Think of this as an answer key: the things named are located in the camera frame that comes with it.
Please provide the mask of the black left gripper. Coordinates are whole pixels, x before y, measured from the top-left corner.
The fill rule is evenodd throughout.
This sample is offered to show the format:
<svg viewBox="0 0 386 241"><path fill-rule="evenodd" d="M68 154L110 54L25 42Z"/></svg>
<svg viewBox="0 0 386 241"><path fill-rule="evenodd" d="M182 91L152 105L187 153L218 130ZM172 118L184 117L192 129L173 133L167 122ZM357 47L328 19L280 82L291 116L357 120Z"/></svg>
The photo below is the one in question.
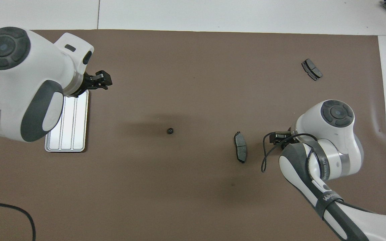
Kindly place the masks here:
<svg viewBox="0 0 386 241"><path fill-rule="evenodd" d="M104 89L108 90L108 86L106 84L113 84L111 76L104 70L98 71L95 75L89 75L88 73L84 73L81 85L77 90L70 94L70 97L78 97L83 94L87 89L95 90L95 89Z"/></svg>

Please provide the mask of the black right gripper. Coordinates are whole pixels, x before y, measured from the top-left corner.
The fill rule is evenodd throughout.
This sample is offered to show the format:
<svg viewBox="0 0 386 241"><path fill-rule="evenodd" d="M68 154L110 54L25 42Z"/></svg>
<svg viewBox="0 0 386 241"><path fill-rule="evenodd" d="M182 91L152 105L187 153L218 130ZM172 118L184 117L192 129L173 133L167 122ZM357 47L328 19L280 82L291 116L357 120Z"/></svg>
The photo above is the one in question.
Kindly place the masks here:
<svg viewBox="0 0 386 241"><path fill-rule="evenodd" d="M273 132L273 145L277 145L284 139L291 137L291 131L275 131Z"/></svg>

